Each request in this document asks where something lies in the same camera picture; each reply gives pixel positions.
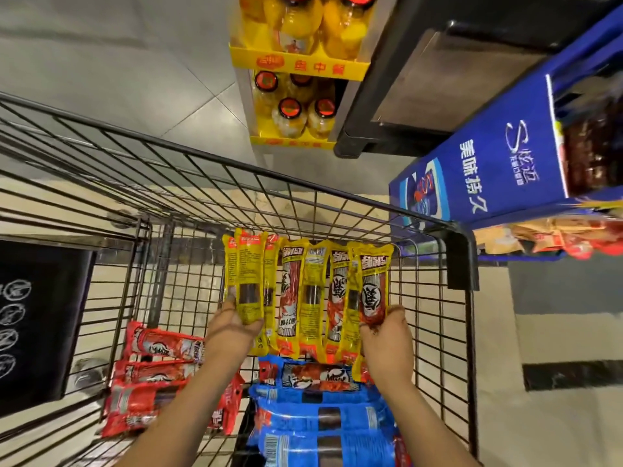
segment store shelf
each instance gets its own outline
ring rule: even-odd
[[[234,67],[361,81],[370,66],[370,62],[333,59],[324,52],[321,43],[311,55],[273,51],[272,30],[265,23],[245,20],[242,30],[246,47],[229,45]]]
[[[288,139],[279,136],[272,120],[266,117],[257,118],[258,136],[251,136],[253,144],[267,144],[269,146],[284,146],[290,148],[316,148],[333,150],[335,142],[320,140],[313,137],[307,128],[298,139]]]

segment wire basket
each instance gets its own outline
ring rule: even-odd
[[[6,94],[0,160],[2,240],[97,251],[66,394],[0,419],[2,465],[115,463],[134,438],[101,439],[98,429],[127,322],[204,336],[222,299],[223,233],[243,227],[380,245],[393,240],[390,213],[428,221],[439,249],[402,257],[396,247],[392,260],[390,303],[408,309],[413,381],[478,456],[475,245],[457,224]],[[248,383],[257,369],[248,357],[241,369]],[[206,433],[196,465],[255,464],[245,449],[248,405],[243,400],[238,434]]]

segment blue display box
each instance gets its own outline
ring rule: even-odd
[[[623,199],[623,187],[570,197],[556,99],[623,51],[623,6],[501,94],[389,184],[393,205],[478,229]],[[393,235],[417,241],[423,221],[391,217]]]

